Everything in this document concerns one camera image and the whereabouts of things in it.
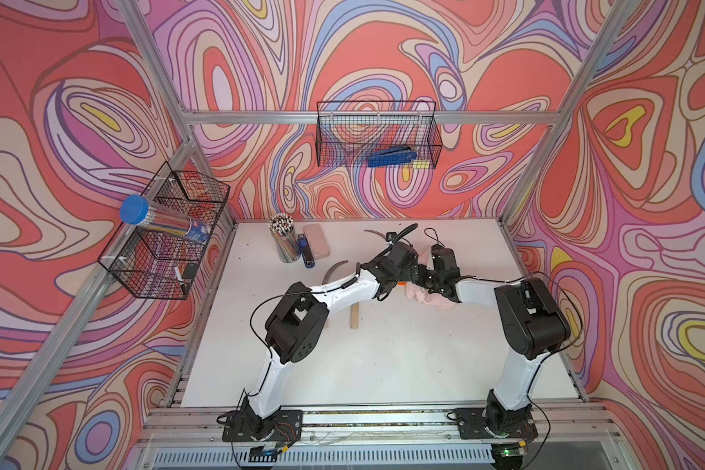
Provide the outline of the orange handled sickle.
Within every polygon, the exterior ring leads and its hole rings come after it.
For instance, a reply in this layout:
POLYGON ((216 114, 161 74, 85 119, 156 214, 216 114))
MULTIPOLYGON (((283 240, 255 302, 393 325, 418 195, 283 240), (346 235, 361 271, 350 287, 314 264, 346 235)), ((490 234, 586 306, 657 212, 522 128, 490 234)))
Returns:
POLYGON ((384 233, 380 232, 380 231, 373 230, 373 229, 364 229, 363 232, 368 233, 368 234, 375 235, 375 236, 381 238, 382 240, 384 240, 385 242, 387 241, 387 236, 386 236, 384 233))

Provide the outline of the pink terry rag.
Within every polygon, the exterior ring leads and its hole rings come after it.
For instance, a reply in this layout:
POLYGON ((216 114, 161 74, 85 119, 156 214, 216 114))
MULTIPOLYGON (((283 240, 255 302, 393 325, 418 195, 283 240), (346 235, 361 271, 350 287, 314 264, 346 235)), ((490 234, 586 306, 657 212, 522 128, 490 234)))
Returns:
MULTIPOLYGON (((420 250, 418 252, 418 261, 421 264, 425 264, 427 268, 432 266, 431 249, 424 247, 420 250)), ((439 309, 440 311, 450 311, 456 307, 456 303, 450 301, 442 295, 429 293, 427 289, 413 283, 405 284, 405 297, 430 307, 436 307, 436 309, 439 309)))

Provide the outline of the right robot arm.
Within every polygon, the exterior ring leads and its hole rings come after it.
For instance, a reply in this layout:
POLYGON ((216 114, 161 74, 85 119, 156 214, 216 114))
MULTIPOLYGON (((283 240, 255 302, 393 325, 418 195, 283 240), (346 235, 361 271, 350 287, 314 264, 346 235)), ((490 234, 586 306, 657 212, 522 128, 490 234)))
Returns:
POLYGON ((509 346, 503 373, 489 391, 484 420, 487 429, 506 434, 531 417, 531 392, 542 365, 571 337, 569 321, 542 280, 526 276, 493 280, 460 272, 454 251, 432 247, 432 266, 417 264, 409 281, 453 303, 494 307, 509 346))

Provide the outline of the wooden handled sickle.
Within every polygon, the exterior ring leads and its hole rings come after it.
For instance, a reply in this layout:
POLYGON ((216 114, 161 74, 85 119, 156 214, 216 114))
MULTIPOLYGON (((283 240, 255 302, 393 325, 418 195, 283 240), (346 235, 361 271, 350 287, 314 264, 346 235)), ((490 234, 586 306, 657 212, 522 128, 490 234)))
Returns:
POLYGON ((359 304, 353 304, 351 306, 351 313, 350 313, 350 329, 359 329, 360 328, 360 305, 359 304))
POLYGON ((328 284, 332 280, 332 276, 335 273, 335 271, 347 263, 348 263, 347 260, 341 260, 340 262, 335 262, 335 264, 332 264, 332 266, 330 266, 330 268, 328 268, 326 270, 325 274, 323 275, 322 283, 328 284))

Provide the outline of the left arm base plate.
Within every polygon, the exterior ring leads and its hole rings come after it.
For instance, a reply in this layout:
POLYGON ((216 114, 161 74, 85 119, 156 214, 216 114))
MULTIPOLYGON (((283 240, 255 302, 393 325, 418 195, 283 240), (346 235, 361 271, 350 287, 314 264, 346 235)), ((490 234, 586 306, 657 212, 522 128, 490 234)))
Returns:
POLYGON ((304 413, 301 409, 279 409, 260 418, 250 409, 232 410, 217 417, 226 443, 275 442, 293 444, 302 436, 304 413))

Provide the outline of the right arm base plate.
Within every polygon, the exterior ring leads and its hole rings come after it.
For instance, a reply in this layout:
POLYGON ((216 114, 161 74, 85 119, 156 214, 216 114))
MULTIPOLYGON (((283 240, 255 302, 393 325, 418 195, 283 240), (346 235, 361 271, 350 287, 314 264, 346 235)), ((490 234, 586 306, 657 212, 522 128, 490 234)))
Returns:
POLYGON ((500 407, 460 407, 446 413, 462 440, 515 440, 532 442, 539 433, 532 407, 505 411, 500 407))

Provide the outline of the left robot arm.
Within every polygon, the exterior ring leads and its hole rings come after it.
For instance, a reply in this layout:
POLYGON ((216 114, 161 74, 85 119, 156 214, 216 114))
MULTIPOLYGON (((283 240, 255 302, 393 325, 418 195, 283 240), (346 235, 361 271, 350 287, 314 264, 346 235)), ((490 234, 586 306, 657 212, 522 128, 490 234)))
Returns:
POLYGON ((295 363, 316 348, 329 317, 355 304, 382 302, 401 282, 418 273, 418 254, 409 244, 397 242, 353 274, 328 284, 309 287, 292 284, 276 299, 278 304, 264 323, 268 355, 254 391, 240 407, 258 420, 272 417, 283 403, 283 389, 295 363))

